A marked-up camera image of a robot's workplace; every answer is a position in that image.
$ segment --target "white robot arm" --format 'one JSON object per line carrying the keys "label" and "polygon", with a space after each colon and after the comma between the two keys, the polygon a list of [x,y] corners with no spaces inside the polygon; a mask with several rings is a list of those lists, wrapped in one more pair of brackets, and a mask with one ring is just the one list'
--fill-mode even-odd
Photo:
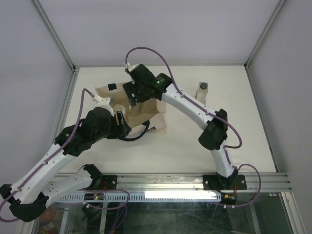
{"label": "white robot arm", "polygon": [[193,102],[207,110],[204,112],[177,92],[170,77],[165,74],[159,74],[155,77],[143,64],[134,66],[126,64],[126,72],[132,78],[131,82],[123,85],[129,103],[134,106],[138,102],[144,102],[150,98],[157,98],[186,114],[203,130],[198,140],[203,147],[211,151],[216,164],[217,174],[220,175],[223,181],[231,184],[238,171],[228,163],[230,158],[227,159],[224,149],[227,138],[227,125],[207,114],[214,113],[219,118],[227,121],[227,113],[222,109],[216,112],[190,95],[185,94]]}
{"label": "white robot arm", "polygon": [[15,217],[24,222],[32,221],[53,202],[71,192],[99,188],[103,175],[93,164],[83,166],[73,176],[49,183],[65,165],[95,142],[103,138],[125,137],[130,132],[122,112],[114,114],[110,98],[96,96],[93,100],[97,103],[95,108],[80,120],[72,138],[70,135],[75,125],[62,130],[45,156],[27,175],[12,185],[0,187],[0,194],[11,203],[10,210]]}

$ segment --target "white panel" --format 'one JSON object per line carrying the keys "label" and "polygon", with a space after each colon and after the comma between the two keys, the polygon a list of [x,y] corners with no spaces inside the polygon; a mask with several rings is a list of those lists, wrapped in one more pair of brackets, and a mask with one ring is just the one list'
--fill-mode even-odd
{"label": "white panel", "polygon": [[[50,148],[69,76],[31,2],[1,1],[0,186],[19,180]],[[5,208],[1,216],[12,218]],[[0,223],[0,232],[16,227]]]}
{"label": "white panel", "polygon": [[[154,74],[167,73],[165,67],[149,67]],[[252,91],[243,66],[173,66],[172,72],[179,87],[195,95],[198,83],[209,86],[206,104],[215,110],[228,112],[229,122],[238,130],[243,146],[230,150],[234,164],[251,163],[261,172],[274,172],[274,164],[261,125]],[[65,126],[75,123],[83,88],[108,83],[127,82],[130,76],[123,67],[81,68]],[[95,103],[86,96],[82,117]],[[83,164],[93,163],[106,173],[202,173],[216,172],[209,150],[198,138],[202,130],[173,106],[167,105],[166,134],[147,133],[140,140],[124,142],[103,139],[69,163],[62,172],[76,172]],[[228,130],[228,144],[237,145],[233,131]],[[243,167],[243,171],[254,172]]]}
{"label": "white panel", "polygon": [[312,1],[288,1],[250,67],[271,147],[312,233]]}
{"label": "white panel", "polygon": [[[76,65],[122,65],[148,46],[170,64],[248,59],[278,0],[40,0]],[[161,64],[150,52],[134,62]]]}

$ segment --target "black bracket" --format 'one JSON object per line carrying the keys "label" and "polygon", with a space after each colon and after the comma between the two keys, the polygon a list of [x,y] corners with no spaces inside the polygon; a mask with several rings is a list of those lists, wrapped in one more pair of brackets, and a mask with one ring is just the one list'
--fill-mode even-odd
{"label": "black bracket", "polygon": [[114,190],[117,187],[117,175],[103,175],[102,182],[96,190]]}
{"label": "black bracket", "polygon": [[204,190],[247,190],[246,179],[244,175],[236,175],[233,182],[229,185],[222,182],[220,175],[203,175]]}

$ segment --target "white connector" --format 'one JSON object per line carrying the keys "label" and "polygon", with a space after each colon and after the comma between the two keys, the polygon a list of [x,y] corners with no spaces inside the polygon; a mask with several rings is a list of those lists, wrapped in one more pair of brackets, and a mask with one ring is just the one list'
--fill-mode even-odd
{"label": "white connector", "polygon": [[101,103],[104,101],[104,98],[100,97],[99,95],[95,95],[94,98],[92,98],[92,101],[95,101],[96,103]]}
{"label": "white connector", "polygon": [[131,72],[133,69],[135,69],[138,66],[138,64],[131,66],[130,63],[127,63],[127,64],[124,64],[124,66],[126,68],[126,72]]}

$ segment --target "brown paper bag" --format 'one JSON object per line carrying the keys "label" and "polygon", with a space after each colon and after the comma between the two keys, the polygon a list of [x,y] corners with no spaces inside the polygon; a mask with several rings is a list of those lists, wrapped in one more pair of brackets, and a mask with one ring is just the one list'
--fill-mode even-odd
{"label": "brown paper bag", "polygon": [[142,123],[148,120],[150,120],[149,132],[153,131],[158,133],[166,133],[166,103],[151,98],[144,103],[138,103],[136,106],[131,107],[128,101],[128,97],[122,88],[123,84],[124,83],[109,84],[108,86],[96,88],[96,92],[102,98],[113,98],[113,109],[115,107],[116,110],[116,105],[121,105],[124,107],[123,114],[125,120],[132,128],[132,131],[129,135],[140,134],[140,132],[145,128]]}

